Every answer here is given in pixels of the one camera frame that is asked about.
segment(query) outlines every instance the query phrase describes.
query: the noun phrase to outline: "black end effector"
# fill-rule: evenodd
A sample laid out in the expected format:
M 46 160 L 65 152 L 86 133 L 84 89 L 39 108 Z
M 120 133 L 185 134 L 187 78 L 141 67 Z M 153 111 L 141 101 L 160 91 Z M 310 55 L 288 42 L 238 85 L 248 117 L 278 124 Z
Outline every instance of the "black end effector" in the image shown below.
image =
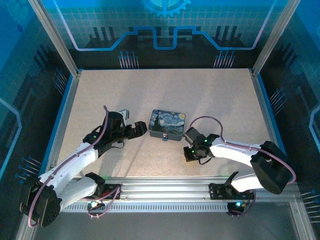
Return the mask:
M 38 190 L 42 186 L 42 182 L 38 178 L 28 177 L 22 186 L 22 192 L 20 197 L 20 211 L 29 215 L 32 201 L 34 200 Z M 61 199 L 57 197 L 53 187 L 45 186 L 41 192 L 31 219 L 38 223 L 41 227 L 46 227 L 51 224 L 60 213 Z
M 83 142 L 89 144 L 94 143 L 102 133 L 105 124 L 106 118 L 104 118 L 102 125 L 98 127 L 100 128 L 99 132 L 96 131 L 98 129 L 96 128 L 87 136 L 85 136 Z M 108 113 L 105 132 L 100 141 L 94 145 L 94 149 L 98 150 L 98 156 L 100 157 L 106 151 L 111 149 L 114 143 L 123 143 L 126 139 L 130 140 L 141 137 L 148 130 L 146 123 L 143 121 L 135 122 L 134 125 L 135 127 L 132 127 L 131 124 L 125 126 L 122 114 L 115 111 L 110 111 Z
M 205 137 L 194 127 L 191 127 L 182 136 L 187 143 L 191 145 L 191 148 L 187 146 L 183 148 L 184 157 L 187 162 L 198 161 L 206 157 L 214 157 L 210 151 L 210 146 L 219 135 L 210 134 L 208 137 Z
M 273 142 L 265 141 L 260 147 L 293 167 L 292 162 Z M 250 163 L 261 185 L 273 194 L 281 194 L 292 178 L 291 172 L 283 164 L 262 152 L 253 155 Z

